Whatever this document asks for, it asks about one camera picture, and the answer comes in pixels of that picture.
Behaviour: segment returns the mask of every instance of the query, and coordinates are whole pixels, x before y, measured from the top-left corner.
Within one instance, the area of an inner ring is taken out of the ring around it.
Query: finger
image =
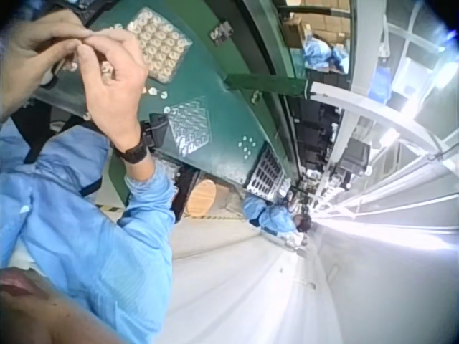
[[[53,23],[53,22],[66,22],[75,25],[83,26],[80,18],[68,9],[63,9],[61,11],[56,11],[42,18],[38,19],[36,23]]]
[[[91,36],[85,39],[84,43],[105,55],[115,69],[117,79],[129,75],[133,65],[136,65],[131,54],[120,43],[108,37]]]
[[[66,39],[65,41],[53,44],[33,58],[35,70],[45,72],[51,68],[54,63],[74,53],[80,44],[81,41],[78,39]]]
[[[93,34],[93,32],[76,24],[35,22],[32,27],[25,27],[22,34],[23,39],[20,45],[25,49],[29,49],[30,47],[36,47],[40,43],[49,41],[51,38],[84,39]]]
[[[77,48],[78,60],[80,62],[81,77],[85,84],[85,92],[97,94],[105,86],[100,75],[100,66],[98,57],[92,47],[81,44]]]
[[[138,40],[134,34],[123,29],[104,29],[95,32],[94,34],[105,36],[113,39],[114,41],[120,42],[137,63],[142,66],[144,65],[143,54],[141,48],[138,47]]]

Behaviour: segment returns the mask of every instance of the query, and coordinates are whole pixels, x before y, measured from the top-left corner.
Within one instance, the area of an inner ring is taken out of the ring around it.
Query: hand
[[[59,11],[33,22],[19,22],[9,38],[1,63],[1,114],[17,110],[39,87],[54,63],[75,52],[93,34],[70,11]]]
[[[115,147],[125,152],[138,145],[141,129],[138,102],[148,75],[136,37],[122,29],[106,29],[77,48],[85,84],[87,109],[94,123]],[[114,80],[103,80],[95,51],[105,55]]]

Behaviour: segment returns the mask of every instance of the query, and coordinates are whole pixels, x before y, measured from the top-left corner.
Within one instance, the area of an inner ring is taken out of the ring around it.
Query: left hand
[[[54,63],[74,53],[80,39],[92,33],[71,11],[58,11],[37,21],[16,24],[1,61],[2,121],[32,95]]]

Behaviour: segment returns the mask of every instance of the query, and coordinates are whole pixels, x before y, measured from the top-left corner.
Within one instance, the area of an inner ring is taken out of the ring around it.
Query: clear plastic tray
[[[193,42],[148,7],[139,11],[127,29],[138,38],[148,75],[163,84],[172,81]]]

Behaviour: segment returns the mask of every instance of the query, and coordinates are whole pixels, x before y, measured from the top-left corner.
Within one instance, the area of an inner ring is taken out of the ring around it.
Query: wooden spool
[[[217,187],[210,179],[198,183],[190,193],[186,203],[186,213],[193,217],[207,214],[217,195]]]

